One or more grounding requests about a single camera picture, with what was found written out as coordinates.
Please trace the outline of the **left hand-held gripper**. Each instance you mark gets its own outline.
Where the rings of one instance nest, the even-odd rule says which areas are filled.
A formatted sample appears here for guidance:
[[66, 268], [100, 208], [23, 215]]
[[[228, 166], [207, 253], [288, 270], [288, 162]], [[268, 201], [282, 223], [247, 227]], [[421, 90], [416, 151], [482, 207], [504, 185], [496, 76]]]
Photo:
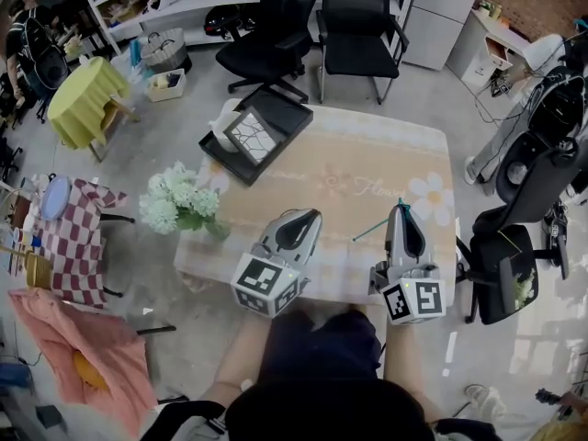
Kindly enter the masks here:
[[268, 318], [282, 313], [311, 282], [306, 268], [321, 229], [317, 209], [289, 209], [270, 221], [232, 275], [236, 302]]

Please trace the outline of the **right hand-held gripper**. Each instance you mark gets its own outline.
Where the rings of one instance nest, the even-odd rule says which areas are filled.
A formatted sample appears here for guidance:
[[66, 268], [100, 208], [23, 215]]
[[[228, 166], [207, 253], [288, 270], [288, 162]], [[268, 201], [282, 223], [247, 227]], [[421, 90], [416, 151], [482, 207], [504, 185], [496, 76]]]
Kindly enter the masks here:
[[431, 254], [425, 254], [427, 241], [421, 218], [412, 209], [396, 205], [390, 211], [385, 251], [390, 260], [372, 266], [369, 293], [379, 294], [391, 325], [426, 322], [447, 313], [447, 284]]

